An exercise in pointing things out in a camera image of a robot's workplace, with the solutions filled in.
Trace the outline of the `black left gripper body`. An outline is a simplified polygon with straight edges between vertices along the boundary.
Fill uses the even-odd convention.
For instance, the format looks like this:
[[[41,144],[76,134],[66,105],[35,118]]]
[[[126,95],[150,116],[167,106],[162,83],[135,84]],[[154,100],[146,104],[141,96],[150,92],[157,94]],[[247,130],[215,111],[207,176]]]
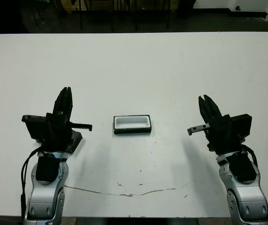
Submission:
[[[66,114],[46,114],[45,151],[73,154],[82,140],[82,134],[74,129],[88,129],[91,124],[73,123]]]

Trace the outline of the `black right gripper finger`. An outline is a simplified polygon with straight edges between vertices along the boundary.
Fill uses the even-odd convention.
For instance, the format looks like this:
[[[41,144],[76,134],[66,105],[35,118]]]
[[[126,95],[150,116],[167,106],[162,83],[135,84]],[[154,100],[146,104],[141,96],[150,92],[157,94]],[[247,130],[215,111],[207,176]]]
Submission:
[[[207,117],[222,117],[219,107],[208,95],[204,95],[204,103]]]
[[[208,122],[211,119],[211,98],[204,95],[204,97],[199,96],[198,100],[200,114],[204,122]]]

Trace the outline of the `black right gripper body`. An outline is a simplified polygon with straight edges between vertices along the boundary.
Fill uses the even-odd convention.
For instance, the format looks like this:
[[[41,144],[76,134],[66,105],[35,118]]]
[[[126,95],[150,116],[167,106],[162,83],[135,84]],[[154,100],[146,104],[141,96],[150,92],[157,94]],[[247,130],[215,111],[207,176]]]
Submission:
[[[189,135],[201,131],[208,140],[209,151],[217,155],[242,151],[242,142],[245,141],[245,115],[231,117],[227,114],[187,129]]]

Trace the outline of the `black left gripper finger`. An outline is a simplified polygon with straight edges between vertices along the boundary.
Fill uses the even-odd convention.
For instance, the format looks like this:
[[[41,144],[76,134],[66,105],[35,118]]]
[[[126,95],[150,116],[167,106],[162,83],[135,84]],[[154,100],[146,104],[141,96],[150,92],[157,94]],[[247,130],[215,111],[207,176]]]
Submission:
[[[66,100],[66,115],[68,117],[71,116],[72,108],[73,108],[72,91],[71,91],[71,88],[68,87],[67,88],[67,100]]]
[[[64,87],[60,91],[60,93],[55,101],[54,109],[53,109],[53,114],[55,114],[55,115],[59,115],[60,113],[62,113],[64,108],[65,108],[65,102],[66,102],[65,92],[66,92],[66,87]]]

